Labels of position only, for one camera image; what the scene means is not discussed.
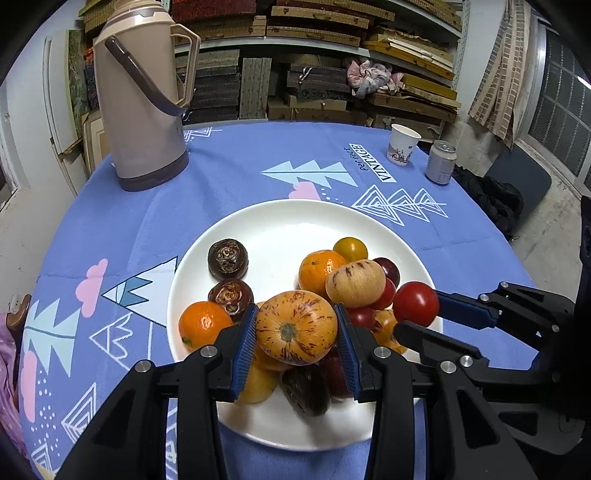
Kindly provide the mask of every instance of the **white label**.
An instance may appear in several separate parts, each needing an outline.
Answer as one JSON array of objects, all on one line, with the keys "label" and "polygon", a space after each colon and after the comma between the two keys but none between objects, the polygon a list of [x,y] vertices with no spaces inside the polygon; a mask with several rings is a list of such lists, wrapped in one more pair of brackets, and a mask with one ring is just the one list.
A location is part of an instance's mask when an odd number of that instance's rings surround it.
[{"label": "white label", "polygon": [[394,180],[388,170],[386,170],[371,153],[364,149],[363,145],[350,143],[349,146],[355,153],[357,153],[357,156],[361,158],[361,160],[367,163],[369,168],[372,169],[382,183],[396,183],[396,180]]}]

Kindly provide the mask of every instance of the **white plate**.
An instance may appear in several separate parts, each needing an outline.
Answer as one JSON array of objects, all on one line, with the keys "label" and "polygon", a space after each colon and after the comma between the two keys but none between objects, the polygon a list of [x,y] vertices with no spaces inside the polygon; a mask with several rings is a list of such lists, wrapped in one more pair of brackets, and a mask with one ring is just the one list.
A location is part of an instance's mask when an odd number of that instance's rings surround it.
[{"label": "white plate", "polygon": [[[348,207],[321,200],[274,200],[235,212],[209,228],[183,257],[168,297],[168,343],[175,361],[188,352],[178,333],[178,319],[195,301],[207,300],[217,283],[207,268],[211,244],[235,238],[248,251],[249,266],[244,281],[255,301],[297,288],[297,273],[303,258],[314,251],[330,249],[345,236],[361,239],[369,257],[386,257],[396,263],[401,283],[418,280],[434,287],[418,256],[402,239],[381,223]],[[441,332],[441,318],[431,328]],[[418,362],[416,352],[407,359]],[[217,404],[219,420],[252,440],[289,450],[326,450],[371,437],[374,405],[353,400],[334,401],[321,417],[297,413],[277,388],[257,405]]]}]

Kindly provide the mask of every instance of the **tablecloth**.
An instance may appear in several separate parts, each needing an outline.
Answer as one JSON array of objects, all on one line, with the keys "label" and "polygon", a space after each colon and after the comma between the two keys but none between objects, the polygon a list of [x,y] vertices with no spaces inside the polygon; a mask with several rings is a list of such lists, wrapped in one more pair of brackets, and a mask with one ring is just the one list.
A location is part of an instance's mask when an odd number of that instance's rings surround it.
[{"label": "tablecloth", "polygon": [[[107,158],[64,217],[27,318],[21,417],[31,459],[57,472],[103,401],[133,364],[170,363],[167,295],[178,263],[212,224],[243,207],[309,198],[382,222],[418,254],[438,289],[476,296],[502,281],[532,285],[511,247],[452,180],[424,176],[427,156],[389,163],[388,133],[317,123],[264,122],[184,132],[190,163],[146,192],[121,190]],[[535,352],[500,330],[444,321],[491,365],[528,368]],[[417,407],[415,477],[424,477]],[[327,452],[259,445],[222,426],[230,480],[363,478],[369,442]],[[170,403],[167,479],[176,479],[176,404]]]}]

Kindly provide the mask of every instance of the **thermos base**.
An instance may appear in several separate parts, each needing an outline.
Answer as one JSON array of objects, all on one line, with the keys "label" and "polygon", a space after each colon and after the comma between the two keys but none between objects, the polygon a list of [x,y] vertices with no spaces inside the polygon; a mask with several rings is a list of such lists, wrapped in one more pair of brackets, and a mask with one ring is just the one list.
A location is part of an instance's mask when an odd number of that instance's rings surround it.
[{"label": "thermos base", "polygon": [[141,192],[142,190],[149,190],[158,185],[168,182],[175,178],[181,173],[189,164],[189,154],[185,150],[184,153],[169,163],[165,167],[162,167],[141,177],[135,177],[133,179],[122,179],[119,178],[119,185],[122,189],[127,192]]}]

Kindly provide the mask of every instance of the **white paper cup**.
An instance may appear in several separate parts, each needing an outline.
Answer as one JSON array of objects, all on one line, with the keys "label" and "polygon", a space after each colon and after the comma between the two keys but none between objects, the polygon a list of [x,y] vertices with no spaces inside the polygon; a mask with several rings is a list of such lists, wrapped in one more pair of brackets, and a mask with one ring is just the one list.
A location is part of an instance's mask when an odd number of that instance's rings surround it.
[{"label": "white paper cup", "polygon": [[390,145],[386,154],[388,160],[396,165],[406,165],[419,140],[421,140],[421,135],[412,128],[393,124]]}]

